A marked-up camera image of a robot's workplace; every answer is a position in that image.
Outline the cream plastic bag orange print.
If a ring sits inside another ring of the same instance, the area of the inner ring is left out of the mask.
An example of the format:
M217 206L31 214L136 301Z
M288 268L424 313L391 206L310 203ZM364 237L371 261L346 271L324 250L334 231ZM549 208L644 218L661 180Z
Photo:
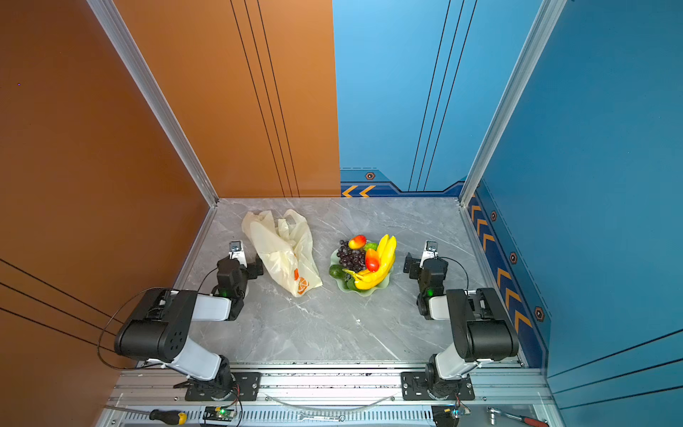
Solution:
M293 209L280 218L271 211L248 212L242 230L270 277L296 298L323 286L313 259L313 237L307 219Z

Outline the yellow banana bunch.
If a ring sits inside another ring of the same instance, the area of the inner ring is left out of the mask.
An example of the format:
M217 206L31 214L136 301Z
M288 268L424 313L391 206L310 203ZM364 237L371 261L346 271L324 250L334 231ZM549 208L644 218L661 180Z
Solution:
M376 281L382 280L382 278L386 275L387 270L393 267L396 261L398 242L395 237L385 235L377 244L378 247L376 250L381 258L381 267L378 272L369 272L367 269L363 270L362 272L353 272L352 270L345 269L345 272L354 276L357 281L369 281L371 283L370 286L374 286Z

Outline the red yellow mango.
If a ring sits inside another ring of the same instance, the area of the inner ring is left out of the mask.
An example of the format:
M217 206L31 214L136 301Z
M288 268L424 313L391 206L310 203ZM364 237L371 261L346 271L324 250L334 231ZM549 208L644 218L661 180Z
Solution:
M357 235L350 239L348 242L348 247L351 250L361 250L364 249L367 244L367 238L363 235Z

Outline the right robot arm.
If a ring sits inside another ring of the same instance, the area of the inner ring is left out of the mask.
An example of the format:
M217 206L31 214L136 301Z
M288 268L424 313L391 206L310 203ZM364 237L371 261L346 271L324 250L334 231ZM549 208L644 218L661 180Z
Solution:
M446 289L448 261L410 254L404 272L419 286L416 305L427 320L446 320L452 343L430 357L425 372L403 373L405 400L474 400L471 373L489 362L515 357L519 338L497 291Z

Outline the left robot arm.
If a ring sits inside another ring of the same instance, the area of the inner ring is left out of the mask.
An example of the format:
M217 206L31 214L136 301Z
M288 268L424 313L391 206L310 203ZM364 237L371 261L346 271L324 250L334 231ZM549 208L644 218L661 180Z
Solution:
M217 263L211 293L151 288L144 292L115 339L115 353L174 370L188 401L255 401L261 374L233 373L228 358L190 338L195 322L234 321L244 308L248 282L263 275L263 261L243 264L231 255Z

